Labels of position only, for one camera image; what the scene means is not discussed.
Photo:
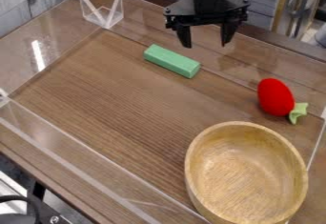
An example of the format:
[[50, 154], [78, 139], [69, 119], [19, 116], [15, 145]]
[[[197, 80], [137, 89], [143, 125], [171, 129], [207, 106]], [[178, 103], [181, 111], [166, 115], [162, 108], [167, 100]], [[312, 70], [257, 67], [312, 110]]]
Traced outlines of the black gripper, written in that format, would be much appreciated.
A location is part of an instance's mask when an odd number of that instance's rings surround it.
[[222, 24], [222, 46], [226, 46], [248, 20], [249, 0], [178, 0], [165, 8], [166, 28], [177, 31], [182, 46], [193, 48], [191, 26]]

